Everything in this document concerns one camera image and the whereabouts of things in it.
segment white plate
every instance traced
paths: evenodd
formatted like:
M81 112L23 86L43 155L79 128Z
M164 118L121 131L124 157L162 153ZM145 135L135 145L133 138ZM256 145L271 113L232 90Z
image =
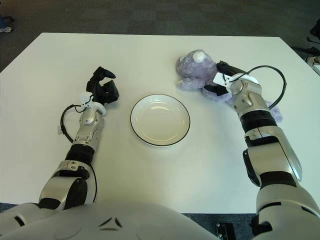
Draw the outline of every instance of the white plate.
M190 116L177 99L162 94L149 95L134 105L131 126L143 141L156 146L169 146L187 135Z

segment plush toy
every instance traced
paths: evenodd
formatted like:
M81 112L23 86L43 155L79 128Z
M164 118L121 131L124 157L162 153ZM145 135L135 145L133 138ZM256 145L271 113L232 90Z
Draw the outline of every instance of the plush toy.
M176 71L183 77L177 82L177 87L181 90L201 89L205 97L216 102L227 102L233 105L232 94L230 92L218 96L215 92L209 91L205 86L217 86L213 79L218 73L217 64L203 50L195 50L180 57L176 62ZM271 114L277 123L283 121L283 117L277 106L273 107Z

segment sneaker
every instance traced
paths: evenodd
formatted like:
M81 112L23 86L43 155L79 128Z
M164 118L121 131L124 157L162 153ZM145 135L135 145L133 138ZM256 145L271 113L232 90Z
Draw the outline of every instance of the sneaker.
M4 32L4 33L10 33L12 30L11 27L7 26L5 28L0 28L0 33Z
M305 59L305 62L312 67L313 65L320 65L320 56L309 56Z

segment white table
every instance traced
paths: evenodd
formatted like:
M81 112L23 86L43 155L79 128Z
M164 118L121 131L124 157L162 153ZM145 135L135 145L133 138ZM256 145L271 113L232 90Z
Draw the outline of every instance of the white table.
M199 90L181 91L178 57L204 49L213 60L243 70L279 68L288 85L279 107L286 133L303 168L302 185L320 204L320 77L278 37L152 36L42 33L0 74L0 202L37 202L42 187L70 148L57 134L66 106L98 66L116 75L120 93L108 105L93 165L97 200L152 201L183 213L254 213L258 187L242 158L244 131L235 111ZM276 72L252 73L266 100L280 94ZM135 103L166 94L188 109L187 136L169 147L142 142L130 125ZM67 114L74 136L80 115Z

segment black cable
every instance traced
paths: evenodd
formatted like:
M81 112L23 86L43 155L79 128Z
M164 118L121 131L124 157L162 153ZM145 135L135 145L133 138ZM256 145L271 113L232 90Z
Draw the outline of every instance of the black cable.
M80 106L80 105L75 105L75 106L74 106L75 111L76 111L77 113L79 113L79 114L80 114L80 113L83 113L83 112L87 109L87 107L85 107L82 111L78 111L76 107L81 107L81 106Z
M89 103L91 101L91 97L93 97L94 95L92 94L90 97L89 97L89 101L85 102L83 105L86 105L87 103Z
M70 137L70 135L67 132L67 129L64 125L64 118L65 118L65 114L69 109L75 108L75 107L81 107L80 105L74 105L71 104L70 106L67 106L66 109L63 111L61 118L60 118L60 127L61 127L61 131L62 133L66 136L66 138L72 143L74 140Z
M235 81L237 81L239 78L241 78L242 76L248 75L248 74L251 73L252 71L254 71L254 70L256 70L256 69L260 69L260 68L269 68L269 69L275 70L275 71L281 76L282 81L283 81L283 86L282 86L282 91L281 91L280 96L274 101L274 103L272 103L272 104L269 106L269 109L272 109L274 106L276 106L276 105L281 101L281 99L283 98L283 96L284 96L284 94L285 94L286 87L287 87L286 78L285 78L285 76L283 75L283 73L282 73L279 69L275 68L274 66L269 66L269 65L256 66L256 67L250 69L249 71L247 71L246 73L238 76L236 79L230 81L229 83L235 82Z
M98 190L98 186L97 186L97 177L96 177L96 173L94 168L92 167L91 163L90 163L90 168L93 172L93 176L94 176L94 182L95 182L95 192L94 192L94 197L93 197L93 202L96 201L96 196L97 196L97 190Z

